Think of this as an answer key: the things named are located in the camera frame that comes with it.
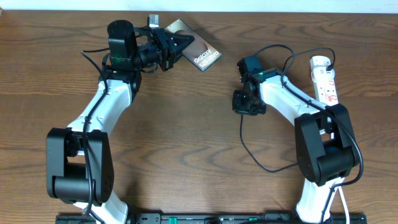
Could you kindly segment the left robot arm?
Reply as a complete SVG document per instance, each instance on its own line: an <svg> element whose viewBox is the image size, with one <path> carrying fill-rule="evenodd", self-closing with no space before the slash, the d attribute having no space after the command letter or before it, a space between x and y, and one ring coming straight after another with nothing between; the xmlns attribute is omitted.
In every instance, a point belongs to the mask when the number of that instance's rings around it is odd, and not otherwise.
<svg viewBox="0 0 398 224"><path fill-rule="evenodd" d="M107 27L98 89L76 120L46 137L47 193L81 209L89 223L134 223L130 206L114 192L109 136L139 91L143 73L167 71L195 40L159 27L150 15L144 27L116 20Z"/></svg>

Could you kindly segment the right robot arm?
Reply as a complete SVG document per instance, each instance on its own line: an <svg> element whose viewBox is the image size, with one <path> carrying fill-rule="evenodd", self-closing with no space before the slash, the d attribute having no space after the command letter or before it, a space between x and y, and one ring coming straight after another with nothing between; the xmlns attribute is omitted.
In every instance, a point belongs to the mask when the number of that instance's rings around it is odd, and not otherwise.
<svg viewBox="0 0 398 224"><path fill-rule="evenodd" d="M296 165L305 177L295 207L298 220L336 222L330 212L334 196L362 177L364 161L348 110L338 102L335 71L329 66L312 68L314 98L294 86L277 68L254 66L239 72L244 88L234 92L233 111L255 116L271 106L294 127Z"/></svg>

